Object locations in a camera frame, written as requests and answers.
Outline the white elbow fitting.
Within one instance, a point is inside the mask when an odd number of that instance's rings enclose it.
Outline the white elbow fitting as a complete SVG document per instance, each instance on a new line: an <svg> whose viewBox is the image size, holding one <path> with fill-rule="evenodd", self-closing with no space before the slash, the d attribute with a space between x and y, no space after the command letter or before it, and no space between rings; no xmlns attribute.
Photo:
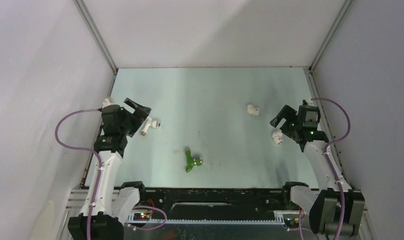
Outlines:
<svg viewBox="0 0 404 240"><path fill-rule="evenodd" d="M272 133L272 139L276 145L280 145L283 143L283 133L281 130L277 130Z"/></svg>

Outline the green plastic faucet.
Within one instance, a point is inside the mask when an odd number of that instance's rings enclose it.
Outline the green plastic faucet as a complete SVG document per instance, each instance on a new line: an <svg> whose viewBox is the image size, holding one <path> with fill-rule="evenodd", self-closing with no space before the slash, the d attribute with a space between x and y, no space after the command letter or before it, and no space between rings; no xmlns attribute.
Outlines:
<svg viewBox="0 0 404 240"><path fill-rule="evenodd" d="M194 167L203 165L203 158L200 155L192 156L190 148L185 148L186 168L185 171L189 173Z"/></svg>

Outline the white elbow fitting far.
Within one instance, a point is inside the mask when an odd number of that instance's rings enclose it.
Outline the white elbow fitting far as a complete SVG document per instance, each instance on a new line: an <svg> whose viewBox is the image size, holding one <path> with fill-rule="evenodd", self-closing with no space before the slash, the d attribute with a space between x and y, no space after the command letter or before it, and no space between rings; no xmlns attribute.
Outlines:
<svg viewBox="0 0 404 240"><path fill-rule="evenodd" d="M253 116L258 116L260 111L259 111L259 108L258 108L258 107L255 107L254 105L249 104L249 105L247 106L247 112L248 112L249 114L253 115Z"/></svg>

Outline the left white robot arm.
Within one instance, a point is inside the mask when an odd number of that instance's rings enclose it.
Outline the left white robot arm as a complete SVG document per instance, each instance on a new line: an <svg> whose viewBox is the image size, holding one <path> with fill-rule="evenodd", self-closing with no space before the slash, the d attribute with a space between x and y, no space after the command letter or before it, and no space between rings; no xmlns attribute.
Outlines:
<svg viewBox="0 0 404 240"><path fill-rule="evenodd" d="M79 215L68 221L68 230L74 240L121 240L132 208L147 204L148 195L133 186L122 188L117 198L112 199L128 138L133 137L151 113L151 108L129 98L124 103L134 112L114 103L111 97L98 109L102 117L102 134L90 150L97 158L97 164Z"/></svg>

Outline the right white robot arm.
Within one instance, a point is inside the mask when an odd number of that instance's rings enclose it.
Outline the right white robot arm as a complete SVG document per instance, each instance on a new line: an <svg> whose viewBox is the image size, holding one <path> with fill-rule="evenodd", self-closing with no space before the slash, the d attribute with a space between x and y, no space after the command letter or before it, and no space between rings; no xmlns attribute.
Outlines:
<svg viewBox="0 0 404 240"><path fill-rule="evenodd" d="M281 204L287 209L296 206L300 213L308 213L308 221L314 234L354 237L358 235L365 198L360 190L355 190L346 181L330 146L345 139L351 129L347 121L346 133L330 141L325 132L318 129L321 119L320 109L303 100L298 110L284 105L270 121L274 128L284 124L274 132L272 138L277 145L287 136L299 145L301 152L309 160L318 183L318 193L303 182L286 182L281 194Z"/></svg>

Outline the white plastic faucet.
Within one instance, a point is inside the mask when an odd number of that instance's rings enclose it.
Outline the white plastic faucet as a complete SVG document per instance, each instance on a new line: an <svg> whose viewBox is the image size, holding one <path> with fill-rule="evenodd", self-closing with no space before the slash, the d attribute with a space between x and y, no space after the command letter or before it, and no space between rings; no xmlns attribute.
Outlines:
<svg viewBox="0 0 404 240"><path fill-rule="evenodd" d="M145 136L147 134L149 128L158 129L158 128L160 128L160 126L161 126L161 123L158 120L154 120L150 116L148 116L145 121L144 127L141 130L141 135Z"/></svg>

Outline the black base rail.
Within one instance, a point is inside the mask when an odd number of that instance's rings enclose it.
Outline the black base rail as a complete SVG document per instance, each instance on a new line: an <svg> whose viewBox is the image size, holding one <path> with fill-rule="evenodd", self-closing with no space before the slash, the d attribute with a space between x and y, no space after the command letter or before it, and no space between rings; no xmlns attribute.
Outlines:
<svg viewBox="0 0 404 240"><path fill-rule="evenodd" d="M134 209L138 220L273 220L300 211L284 188L148 187L138 204L161 210Z"/></svg>

